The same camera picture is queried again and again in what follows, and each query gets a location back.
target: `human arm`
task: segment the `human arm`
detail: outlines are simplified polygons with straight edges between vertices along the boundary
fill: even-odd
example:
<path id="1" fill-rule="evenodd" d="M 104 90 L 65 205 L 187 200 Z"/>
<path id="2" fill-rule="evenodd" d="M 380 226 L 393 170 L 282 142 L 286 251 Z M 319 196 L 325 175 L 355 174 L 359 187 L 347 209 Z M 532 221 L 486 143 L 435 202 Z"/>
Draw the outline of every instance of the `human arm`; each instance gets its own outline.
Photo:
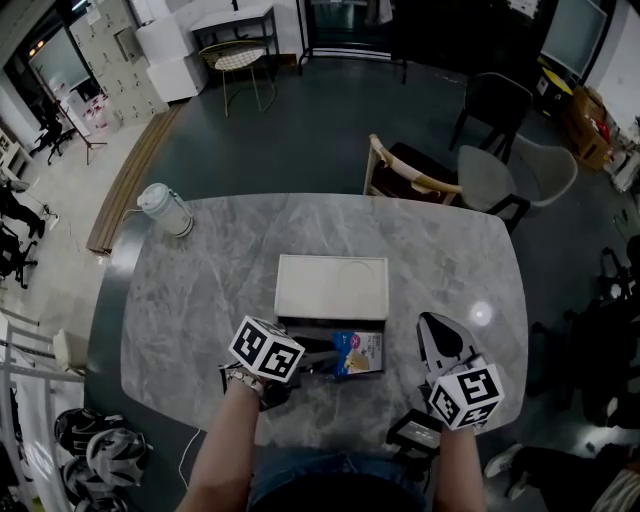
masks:
<path id="1" fill-rule="evenodd" d="M 256 392 L 232 379 L 200 447 L 178 512 L 245 510 L 259 411 Z"/>
<path id="2" fill-rule="evenodd" d="M 473 427 L 440 435 L 440 472 L 436 487 L 438 512 L 485 512 L 482 471 Z"/>

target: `snack package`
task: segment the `snack package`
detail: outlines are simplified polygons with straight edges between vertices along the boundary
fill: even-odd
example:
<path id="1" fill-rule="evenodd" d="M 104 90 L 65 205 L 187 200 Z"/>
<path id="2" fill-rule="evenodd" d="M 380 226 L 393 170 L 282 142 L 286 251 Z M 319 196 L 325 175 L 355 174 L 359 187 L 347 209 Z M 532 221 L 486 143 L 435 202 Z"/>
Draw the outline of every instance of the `snack package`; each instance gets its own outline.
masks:
<path id="1" fill-rule="evenodd" d="M 345 377 L 382 370 L 382 333 L 334 332 L 333 345 L 340 352 L 340 361 L 333 374 Z"/>

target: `gray floor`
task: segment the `gray floor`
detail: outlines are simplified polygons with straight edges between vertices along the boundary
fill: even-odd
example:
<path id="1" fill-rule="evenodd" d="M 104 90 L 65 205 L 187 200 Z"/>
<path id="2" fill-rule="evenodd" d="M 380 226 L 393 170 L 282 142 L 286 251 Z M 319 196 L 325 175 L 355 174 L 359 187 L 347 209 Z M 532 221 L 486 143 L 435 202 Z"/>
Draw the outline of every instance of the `gray floor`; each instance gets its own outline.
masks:
<path id="1" fill-rule="evenodd" d="M 229 119 L 222 91 L 210 88 L 182 111 L 148 181 L 164 182 L 185 199 L 261 192 L 359 194 L 369 133 L 377 133 L 387 146 L 402 141 L 455 168 L 455 153 L 447 146 L 464 78 L 411 66 L 402 86 L 399 73 L 399 68 L 376 63 L 316 60 L 303 78 L 280 73 L 278 98 L 267 113 L 257 111 L 253 92 L 247 91 L 233 100 Z M 478 144 L 486 133 L 485 126 L 471 120 L 461 143 Z M 539 143 L 562 144 L 554 125 L 534 113 L 521 133 Z M 633 204 L 611 189 L 604 173 L 581 170 L 562 200 L 521 222 L 512 239 L 530 324 L 560 326 L 566 309 L 586 307 L 600 250 L 610 246 L 624 252 L 613 224 L 622 208 L 631 214 Z M 177 466 L 194 431 L 133 402 L 120 386 L 124 301 L 147 227 L 143 216 L 131 216 L 114 248 L 91 333 L 86 401 L 105 413 L 124 414 L 146 434 L 155 449 L 142 486 L 129 494 L 140 510 L 162 511 L 173 510 L 184 493 Z M 531 375 L 543 371 L 544 353 L 533 337 Z M 483 461 L 516 439 L 583 455 L 589 454 L 588 444 L 600 448 L 610 441 L 640 440 L 635 431 L 587 424 L 578 398 L 563 413 L 553 410 L 550 396 L 525 399 L 515 423 L 478 439 Z M 187 475 L 200 441 L 186 458 Z M 488 484 L 491 510 L 544 510 L 537 492 L 527 492 L 517 505 L 504 500 L 507 483 L 498 478 Z"/>

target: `monitor screen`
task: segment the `monitor screen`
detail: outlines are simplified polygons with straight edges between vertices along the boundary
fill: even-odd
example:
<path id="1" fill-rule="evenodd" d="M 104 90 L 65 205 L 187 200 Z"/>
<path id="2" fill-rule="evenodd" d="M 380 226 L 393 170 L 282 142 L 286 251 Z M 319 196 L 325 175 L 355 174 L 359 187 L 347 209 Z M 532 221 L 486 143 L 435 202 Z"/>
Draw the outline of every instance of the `monitor screen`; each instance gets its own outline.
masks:
<path id="1" fill-rule="evenodd" d="M 415 421 L 404 425 L 398 430 L 398 435 L 434 450 L 440 446 L 440 432 L 431 430 Z"/>

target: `shoe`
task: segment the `shoe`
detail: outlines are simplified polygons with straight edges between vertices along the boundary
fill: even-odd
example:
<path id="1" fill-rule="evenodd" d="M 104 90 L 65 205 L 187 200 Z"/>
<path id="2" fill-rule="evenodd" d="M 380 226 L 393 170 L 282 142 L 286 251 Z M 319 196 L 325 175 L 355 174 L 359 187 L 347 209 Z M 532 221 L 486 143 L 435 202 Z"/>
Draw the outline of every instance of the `shoe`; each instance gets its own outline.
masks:
<path id="1" fill-rule="evenodd" d="M 521 444 L 516 443 L 504 452 L 496 455 L 484 467 L 484 476 L 486 476 L 487 478 L 493 478 L 503 471 L 511 469 L 513 458 L 515 457 L 516 453 L 522 450 L 522 448 L 523 446 Z"/>
<path id="2" fill-rule="evenodd" d="M 527 481 L 529 480 L 529 475 L 527 475 L 526 471 L 522 473 L 518 481 L 515 482 L 511 487 L 509 487 L 509 491 L 507 491 L 507 498 L 511 501 L 517 500 L 524 491 L 527 490 Z"/>

